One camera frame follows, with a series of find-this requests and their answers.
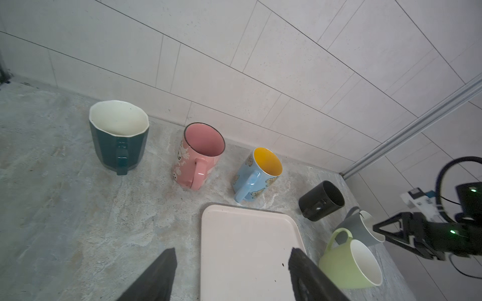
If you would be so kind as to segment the blue patterned mug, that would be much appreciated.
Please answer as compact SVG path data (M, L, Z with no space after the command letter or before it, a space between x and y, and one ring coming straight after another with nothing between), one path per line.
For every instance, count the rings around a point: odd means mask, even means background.
M254 201L281 176L283 166L277 155L264 147L255 148L232 181L234 199Z

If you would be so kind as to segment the light green mug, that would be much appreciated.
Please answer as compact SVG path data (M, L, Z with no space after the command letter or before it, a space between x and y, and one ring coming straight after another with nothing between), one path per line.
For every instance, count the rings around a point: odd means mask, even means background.
M346 228L333 232L318 267L340 289L379 287L384 281L372 252Z

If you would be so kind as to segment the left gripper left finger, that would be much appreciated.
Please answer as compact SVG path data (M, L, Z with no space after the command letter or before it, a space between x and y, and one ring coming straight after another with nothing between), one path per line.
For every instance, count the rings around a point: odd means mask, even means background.
M177 266L175 248L166 249L117 300L170 300Z

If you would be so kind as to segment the black mug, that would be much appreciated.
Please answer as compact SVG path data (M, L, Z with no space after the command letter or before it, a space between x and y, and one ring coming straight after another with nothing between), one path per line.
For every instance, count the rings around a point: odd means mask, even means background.
M341 191L330 181L323 181L300 197L299 208L310 221L319 221L345 206Z

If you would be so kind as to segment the grey mug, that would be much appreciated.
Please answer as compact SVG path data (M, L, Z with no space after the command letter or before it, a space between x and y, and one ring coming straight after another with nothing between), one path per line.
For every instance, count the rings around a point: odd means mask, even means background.
M348 211L345 219L335 229L346 228L355 240L361 241L367 247L372 247L385 242L384 235L374 232L374 224L374 217L356 206Z

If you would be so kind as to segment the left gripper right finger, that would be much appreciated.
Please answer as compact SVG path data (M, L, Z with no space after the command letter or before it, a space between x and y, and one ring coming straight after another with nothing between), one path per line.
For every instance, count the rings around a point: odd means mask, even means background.
M302 249L291 250L287 266L295 300L349 301Z

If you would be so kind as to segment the dark green mug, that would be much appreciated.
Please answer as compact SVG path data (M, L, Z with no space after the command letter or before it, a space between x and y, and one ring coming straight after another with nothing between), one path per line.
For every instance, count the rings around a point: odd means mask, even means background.
M121 100L101 101L91 106L89 125L95 153L105 168L125 176L139 165L149 132L143 109Z

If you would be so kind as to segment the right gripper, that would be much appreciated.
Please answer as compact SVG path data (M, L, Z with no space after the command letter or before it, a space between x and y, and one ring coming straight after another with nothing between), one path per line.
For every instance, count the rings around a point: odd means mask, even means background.
M471 223L436 223L428 221L423 214L402 212L372 228L387 241L409 241L414 236L415 254L425 259L445 261L445 253L460 257L473 254Z

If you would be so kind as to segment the pink patterned mug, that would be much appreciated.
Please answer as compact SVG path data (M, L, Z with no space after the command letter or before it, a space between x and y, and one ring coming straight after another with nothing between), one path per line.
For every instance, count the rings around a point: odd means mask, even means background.
M174 180L184 188L198 191L225 151L222 134L206 123L186 126L173 166Z

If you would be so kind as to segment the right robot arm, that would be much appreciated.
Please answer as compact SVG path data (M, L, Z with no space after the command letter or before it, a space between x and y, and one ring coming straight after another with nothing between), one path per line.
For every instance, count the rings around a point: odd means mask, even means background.
M462 212L451 218L442 200L446 173L463 162L481 163L481 158L461 157L447 163L439 172L434 191L414 188L400 195L415 213L402 212L375 224L372 229L385 240L421 258L449 260L452 257L481 255L481 183L464 183L455 187Z

